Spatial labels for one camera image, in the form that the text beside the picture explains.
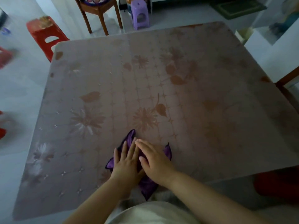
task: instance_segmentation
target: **finger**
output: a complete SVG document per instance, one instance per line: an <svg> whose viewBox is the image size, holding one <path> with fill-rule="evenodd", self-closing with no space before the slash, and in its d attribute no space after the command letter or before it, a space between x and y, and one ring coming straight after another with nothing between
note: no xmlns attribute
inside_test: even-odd
<svg viewBox="0 0 299 224"><path fill-rule="evenodd" d="M142 142L136 141L136 146L140 148L140 150L145 154L146 157L150 156L152 154L152 150Z"/></svg>
<svg viewBox="0 0 299 224"><path fill-rule="evenodd" d="M149 166L149 163L147 162L147 160L140 156L139 157L139 160L140 160L140 163L141 163L141 166L143 168L143 170L145 171L145 173L150 169L150 166Z"/></svg>
<svg viewBox="0 0 299 224"><path fill-rule="evenodd" d="M141 171L139 171L138 173L138 178L141 180L144 176L145 176L145 171L144 169L141 169Z"/></svg>
<svg viewBox="0 0 299 224"><path fill-rule="evenodd" d="M135 151L135 141L136 141L136 138L133 139L131 147L128 151L128 154L127 154L128 159L132 159L132 157L133 157L133 154L134 154L134 151Z"/></svg>
<svg viewBox="0 0 299 224"><path fill-rule="evenodd" d="M114 148L114 166L119 162L118 150Z"/></svg>
<svg viewBox="0 0 299 224"><path fill-rule="evenodd" d="M123 149L121 151L121 160L124 160L127 157L127 141L123 143Z"/></svg>
<svg viewBox="0 0 299 224"><path fill-rule="evenodd" d="M146 141L146 140L142 140L142 139L138 139L138 141L139 142L142 142L142 143L144 143L144 144L146 144L148 147L150 147L151 149L154 149L154 146L151 144L151 143L149 143L148 141Z"/></svg>
<svg viewBox="0 0 299 224"><path fill-rule="evenodd" d="M138 156L139 156L139 147L136 146L132 159L134 159L134 160L136 159L137 160Z"/></svg>

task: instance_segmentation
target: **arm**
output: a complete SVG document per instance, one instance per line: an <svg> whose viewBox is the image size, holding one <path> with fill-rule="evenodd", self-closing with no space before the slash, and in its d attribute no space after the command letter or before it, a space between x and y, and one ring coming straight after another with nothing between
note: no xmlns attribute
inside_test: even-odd
<svg viewBox="0 0 299 224"><path fill-rule="evenodd" d="M137 139L136 145L148 159L147 162L143 157L139 158L145 173L157 184L171 190L200 221L208 224L268 223L210 187L177 172L163 151L156 150L149 142Z"/></svg>
<svg viewBox="0 0 299 224"><path fill-rule="evenodd" d="M135 148L134 141L128 154L126 151L125 142L119 160L117 149L114 149L114 169L110 179L81 204L63 224L104 224L117 203L129 194L144 176L143 170L137 173L139 148Z"/></svg>

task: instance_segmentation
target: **chair cushion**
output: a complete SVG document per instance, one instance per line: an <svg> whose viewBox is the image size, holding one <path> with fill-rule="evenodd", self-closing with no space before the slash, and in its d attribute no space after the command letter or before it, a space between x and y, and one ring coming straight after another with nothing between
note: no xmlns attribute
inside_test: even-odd
<svg viewBox="0 0 299 224"><path fill-rule="evenodd" d="M98 6L107 3L110 0L82 0L83 3L90 5L90 6Z"/></svg>

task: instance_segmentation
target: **floor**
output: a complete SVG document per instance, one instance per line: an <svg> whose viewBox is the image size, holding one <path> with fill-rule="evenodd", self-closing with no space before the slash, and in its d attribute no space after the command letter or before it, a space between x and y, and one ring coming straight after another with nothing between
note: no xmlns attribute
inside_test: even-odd
<svg viewBox="0 0 299 224"><path fill-rule="evenodd" d="M49 14L70 39L101 37L104 32L99 18L88 14L93 30L91 35L88 33L74 0L14 0L13 8L10 0L0 0L0 6L12 20L12 33L8 36L0 35L0 45L15 54L11 63L0 71L0 110L5 112L0 121L1 127L8 130L7 136L0 140L0 223L59 223L71 211L21 222L14 222L12 219L14 202L50 67L44 53L28 33L25 23ZM123 30L119 29L114 9L105 13L110 35L134 32L127 11L122 12L121 16ZM228 21L206 4L194 5L154 11L150 15L151 27L144 30L224 21L234 31L250 26L255 17L256 14L250 14ZM252 177L214 183L212 186L252 209L277 203L264 200L254 192Z"/></svg>

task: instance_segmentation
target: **forearm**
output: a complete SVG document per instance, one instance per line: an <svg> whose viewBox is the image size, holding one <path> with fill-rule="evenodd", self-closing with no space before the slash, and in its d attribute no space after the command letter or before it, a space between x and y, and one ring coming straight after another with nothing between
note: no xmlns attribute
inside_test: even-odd
<svg viewBox="0 0 299 224"><path fill-rule="evenodd" d="M63 224L103 224L125 194L114 179L95 191Z"/></svg>
<svg viewBox="0 0 299 224"><path fill-rule="evenodd" d="M207 224L265 224L252 211L183 173L174 174L168 187L196 217Z"/></svg>

